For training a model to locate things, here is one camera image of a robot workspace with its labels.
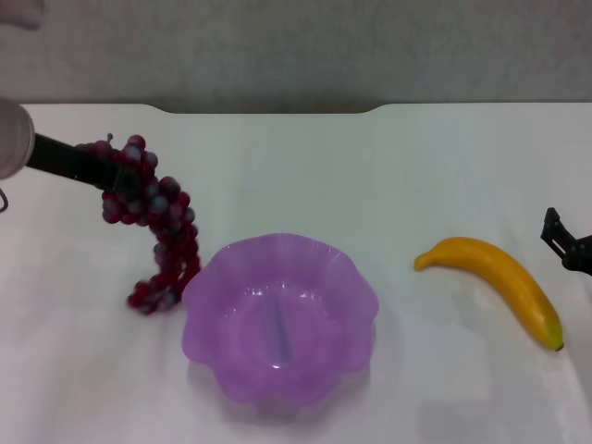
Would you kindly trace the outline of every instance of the white table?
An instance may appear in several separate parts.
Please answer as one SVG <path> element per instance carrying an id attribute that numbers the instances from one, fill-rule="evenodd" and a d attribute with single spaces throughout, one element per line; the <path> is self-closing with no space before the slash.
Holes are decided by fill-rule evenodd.
<path id="1" fill-rule="evenodd" d="M 592 442 L 592 277 L 539 238 L 556 206 L 592 233 L 592 105 L 392 105 L 351 116 L 171 115 L 143 105 L 31 105 L 69 143 L 142 134 L 192 197 L 205 262 L 293 232 L 348 253 L 381 301 L 371 371 L 322 406 L 232 404 L 180 349 L 182 310 L 124 299 L 155 271 L 148 229 L 109 226 L 100 192 L 25 169 L 0 184 L 0 442 Z M 565 329 L 537 346 L 477 277 L 412 271 L 442 238 L 494 242 Z"/>

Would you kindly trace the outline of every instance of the white cylinder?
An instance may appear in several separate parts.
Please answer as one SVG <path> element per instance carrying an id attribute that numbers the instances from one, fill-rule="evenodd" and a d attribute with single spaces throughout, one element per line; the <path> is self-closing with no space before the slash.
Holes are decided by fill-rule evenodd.
<path id="1" fill-rule="evenodd" d="M 0 99 L 0 179 L 18 173 L 29 162 L 35 128 L 20 105 Z"/>

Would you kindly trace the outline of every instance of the plastic bowl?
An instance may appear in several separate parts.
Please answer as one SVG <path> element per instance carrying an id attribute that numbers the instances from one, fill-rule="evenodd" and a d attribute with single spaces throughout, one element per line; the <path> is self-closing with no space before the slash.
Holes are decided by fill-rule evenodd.
<path id="1" fill-rule="evenodd" d="M 235 401 L 313 403 L 372 356 L 378 298 L 346 254 L 303 236 L 230 244 L 183 304 L 183 351 Z"/>

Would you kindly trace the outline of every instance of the yellow banana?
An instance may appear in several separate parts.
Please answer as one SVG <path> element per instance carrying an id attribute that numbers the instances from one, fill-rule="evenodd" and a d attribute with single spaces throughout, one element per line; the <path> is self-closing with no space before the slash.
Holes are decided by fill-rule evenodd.
<path id="1" fill-rule="evenodd" d="M 526 330 L 554 351 L 563 348 L 561 321 L 543 290 L 509 254 L 490 243 L 449 238 L 415 259 L 415 270 L 445 265 L 472 271 L 486 279 L 510 305 Z"/>

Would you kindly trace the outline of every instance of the gray wall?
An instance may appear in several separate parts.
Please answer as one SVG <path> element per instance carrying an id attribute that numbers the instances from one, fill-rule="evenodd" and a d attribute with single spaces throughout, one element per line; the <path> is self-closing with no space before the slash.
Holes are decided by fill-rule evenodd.
<path id="1" fill-rule="evenodd" d="M 0 95 L 173 112 L 592 99 L 590 0 L 48 0 Z"/>

